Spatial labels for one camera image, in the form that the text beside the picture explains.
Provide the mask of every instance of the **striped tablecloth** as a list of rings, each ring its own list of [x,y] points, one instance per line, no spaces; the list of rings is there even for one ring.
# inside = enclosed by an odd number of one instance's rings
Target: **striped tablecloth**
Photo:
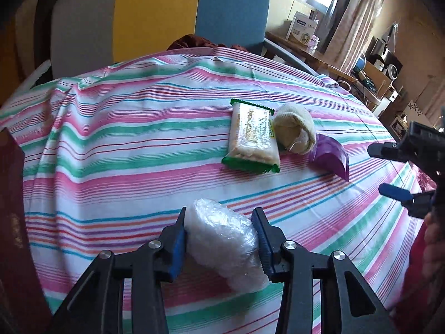
[[[346,148],[350,182],[292,154],[282,154],[279,174],[224,167],[231,98],[275,109],[302,104],[317,132]],[[226,48],[182,49],[16,94],[1,109],[0,126],[26,155],[27,231],[52,310],[99,251],[136,249],[197,198],[247,216],[262,206],[307,249],[345,251],[385,305],[399,296],[420,222],[377,188],[388,182],[418,191],[418,184],[408,164],[367,155],[371,142],[391,136],[330,78]],[[270,284],[236,294],[187,260],[177,281],[163,287],[170,332],[273,333],[281,291]],[[319,291],[314,283],[316,332]],[[124,310],[129,332],[129,284]]]

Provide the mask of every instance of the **blue gripper pad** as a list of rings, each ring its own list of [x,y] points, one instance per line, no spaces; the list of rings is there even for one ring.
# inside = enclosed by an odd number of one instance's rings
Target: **blue gripper pad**
[[[271,226],[261,207],[252,212],[252,225],[258,233],[258,254],[264,273],[272,282],[283,282],[289,266],[281,256],[281,244],[286,236],[279,227]]]
[[[176,279],[179,273],[181,272],[182,265],[184,264],[184,257],[186,254],[186,240],[185,240],[186,231],[184,227],[182,227],[178,233],[177,238],[174,242],[173,246],[173,255],[172,262],[169,269],[169,274],[172,280]]]
[[[390,185],[388,183],[382,183],[379,186],[379,193],[382,196],[389,197],[400,202],[412,201],[414,199],[414,196],[410,191]]]

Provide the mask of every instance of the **brown cloth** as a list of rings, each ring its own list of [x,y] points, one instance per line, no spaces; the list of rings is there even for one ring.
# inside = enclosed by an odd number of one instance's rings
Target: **brown cloth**
[[[0,332],[41,334],[52,315],[26,233],[23,165],[23,151],[8,130],[3,129],[0,132]]]
[[[181,39],[173,41],[173,43],[168,47],[167,50],[183,49],[183,48],[215,48],[220,46],[221,48],[227,48],[224,44],[215,44],[206,38],[201,36],[189,34],[184,35]],[[232,45],[231,49],[249,52],[246,48],[240,45]]]

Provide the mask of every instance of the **curtain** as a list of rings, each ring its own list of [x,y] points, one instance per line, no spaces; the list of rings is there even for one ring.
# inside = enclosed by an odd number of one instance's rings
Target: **curtain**
[[[348,4],[349,0],[331,1],[331,5],[329,5],[326,14],[320,20],[315,30],[315,35],[320,39],[317,48],[319,52],[324,53],[326,51]]]
[[[323,60],[349,73],[369,38],[383,0],[349,0]]]
[[[441,116],[441,107],[445,105],[445,76],[432,78],[416,103],[431,124],[436,124]]]

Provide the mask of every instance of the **human hand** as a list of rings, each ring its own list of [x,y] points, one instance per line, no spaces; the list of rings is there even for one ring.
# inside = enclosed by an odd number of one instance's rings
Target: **human hand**
[[[426,278],[432,278],[445,264],[445,238],[442,228],[431,212],[425,216],[424,222],[427,229],[424,236],[426,248],[423,254],[422,274]]]

